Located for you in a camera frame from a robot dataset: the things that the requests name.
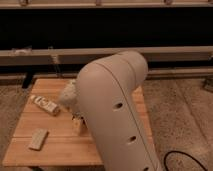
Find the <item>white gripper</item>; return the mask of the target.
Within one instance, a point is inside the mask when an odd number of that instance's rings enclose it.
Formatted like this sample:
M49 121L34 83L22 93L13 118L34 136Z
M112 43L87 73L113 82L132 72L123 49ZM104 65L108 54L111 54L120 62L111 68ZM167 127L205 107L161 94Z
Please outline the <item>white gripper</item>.
M72 118L72 130L75 135L81 136L87 132L86 122L83 117Z

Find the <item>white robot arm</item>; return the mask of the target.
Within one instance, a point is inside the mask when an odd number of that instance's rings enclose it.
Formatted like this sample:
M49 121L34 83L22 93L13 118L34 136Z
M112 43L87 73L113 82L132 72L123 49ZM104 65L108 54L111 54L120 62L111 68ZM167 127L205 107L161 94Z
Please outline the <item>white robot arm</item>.
M106 171L162 171L132 98L147 73L140 53L120 52L84 66L59 95L86 122Z

